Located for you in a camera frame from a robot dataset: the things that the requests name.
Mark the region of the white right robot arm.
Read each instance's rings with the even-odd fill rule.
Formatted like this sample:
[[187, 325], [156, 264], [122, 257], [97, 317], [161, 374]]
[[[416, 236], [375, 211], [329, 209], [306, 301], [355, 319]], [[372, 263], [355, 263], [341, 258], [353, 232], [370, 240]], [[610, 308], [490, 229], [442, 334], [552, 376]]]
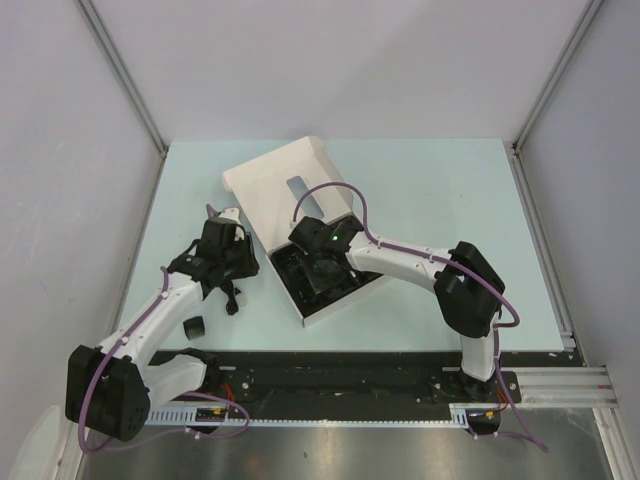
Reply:
[[473, 401], [496, 391], [495, 329], [505, 286], [474, 245], [460, 242], [447, 250], [394, 244], [357, 220], [331, 226], [308, 216], [292, 223], [289, 240], [321, 274], [371, 272], [433, 294], [445, 324], [460, 337], [461, 366], [451, 391]]

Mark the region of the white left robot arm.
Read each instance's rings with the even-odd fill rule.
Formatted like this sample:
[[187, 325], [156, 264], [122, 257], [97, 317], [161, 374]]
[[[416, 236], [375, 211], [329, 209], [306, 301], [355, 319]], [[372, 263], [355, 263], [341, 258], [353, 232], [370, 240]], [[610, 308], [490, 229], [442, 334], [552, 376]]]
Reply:
[[161, 285], [131, 320], [97, 346], [80, 345], [71, 353], [64, 413], [80, 432], [130, 441], [152, 409], [189, 392], [202, 400], [219, 392], [221, 376], [211, 354], [187, 348], [161, 365], [151, 360], [211, 292], [224, 293], [228, 315], [238, 313], [241, 291], [235, 281], [259, 272], [239, 209], [209, 214], [201, 235], [161, 272]]

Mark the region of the white cardboard box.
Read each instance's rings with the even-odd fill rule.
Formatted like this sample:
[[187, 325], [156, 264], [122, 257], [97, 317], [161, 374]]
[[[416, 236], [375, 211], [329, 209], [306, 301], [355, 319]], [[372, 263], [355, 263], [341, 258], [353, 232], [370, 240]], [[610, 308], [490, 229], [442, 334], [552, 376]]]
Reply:
[[222, 175], [305, 327], [388, 281], [381, 274], [355, 270], [344, 256], [347, 240], [362, 223], [342, 180], [316, 136], [288, 143]]

